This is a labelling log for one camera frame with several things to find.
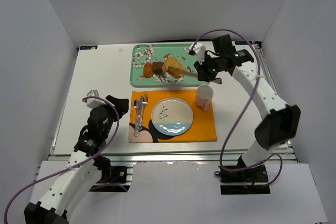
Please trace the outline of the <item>silver metal tongs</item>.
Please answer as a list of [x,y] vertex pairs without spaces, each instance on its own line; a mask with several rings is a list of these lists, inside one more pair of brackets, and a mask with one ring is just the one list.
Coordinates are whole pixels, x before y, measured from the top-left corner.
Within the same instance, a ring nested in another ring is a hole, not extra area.
[[184,76],[196,78],[198,81],[213,82],[213,83],[216,83],[216,84],[222,84],[223,83],[221,78],[214,78],[213,80],[209,80],[209,79],[207,79],[204,76],[199,76],[197,73],[184,71],[184,70],[181,70],[181,69],[178,69],[178,68],[174,68],[174,67],[168,67],[168,70],[176,72],[178,74],[182,74]]

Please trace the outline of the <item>sliced bread piece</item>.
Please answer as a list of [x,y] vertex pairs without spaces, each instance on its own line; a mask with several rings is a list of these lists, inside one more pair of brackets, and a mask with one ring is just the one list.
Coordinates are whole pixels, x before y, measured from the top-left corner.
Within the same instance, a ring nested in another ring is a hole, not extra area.
[[173,78],[178,79],[183,77],[184,75],[181,73],[182,71],[186,71],[186,68],[179,63],[176,58],[168,57],[162,67],[163,72],[167,72]]

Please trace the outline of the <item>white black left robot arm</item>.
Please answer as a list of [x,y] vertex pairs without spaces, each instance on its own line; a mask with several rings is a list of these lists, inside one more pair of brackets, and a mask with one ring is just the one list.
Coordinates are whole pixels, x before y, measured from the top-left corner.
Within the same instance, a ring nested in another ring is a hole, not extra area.
[[110,168],[101,152],[113,140],[109,136],[113,123],[118,124],[128,112],[129,99],[101,98],[92,91],[83,101],[91,111],[67,166],[36,203],[26,206],[26,223],[68,223],[87,192]]

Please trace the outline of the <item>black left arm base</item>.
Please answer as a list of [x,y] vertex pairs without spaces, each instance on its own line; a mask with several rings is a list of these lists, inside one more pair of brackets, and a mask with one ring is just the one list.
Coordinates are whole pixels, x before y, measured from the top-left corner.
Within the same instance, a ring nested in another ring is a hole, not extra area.
[[103,171],[101,179],[91,187],[92,192],[126,193],[131,185],[133,168],[111,166]]

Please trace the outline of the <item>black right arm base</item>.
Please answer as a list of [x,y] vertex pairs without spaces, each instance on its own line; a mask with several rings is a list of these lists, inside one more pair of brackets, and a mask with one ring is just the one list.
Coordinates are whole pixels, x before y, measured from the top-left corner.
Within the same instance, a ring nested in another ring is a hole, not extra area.
[[219,178],[222,195],[270,194],[268,175],[264,165],[242,172],[227,172],[218,168],[214,176]]

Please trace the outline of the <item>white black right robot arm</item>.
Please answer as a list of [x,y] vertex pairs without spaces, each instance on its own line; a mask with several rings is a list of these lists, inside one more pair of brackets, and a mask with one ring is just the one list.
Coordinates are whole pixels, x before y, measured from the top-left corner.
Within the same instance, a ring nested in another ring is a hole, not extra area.
[[214,51],[207,50],[198,41],[189,48],[189,54],[197,56],[194,67],[198,80],[220,83],[217,74],[228,72],[248,93],[248,103],[255,104],[261,117],[254,131],[255,140],[239,157],[236,167],[220,166],[223,182],[248,181],[254,179],[265,161],[273,156],[273,150],[296,136],[301,111],[277,95],[262,76],[260,63],[252,56],[252,50],[237,50],[230,35],[219,36],[212,44]]

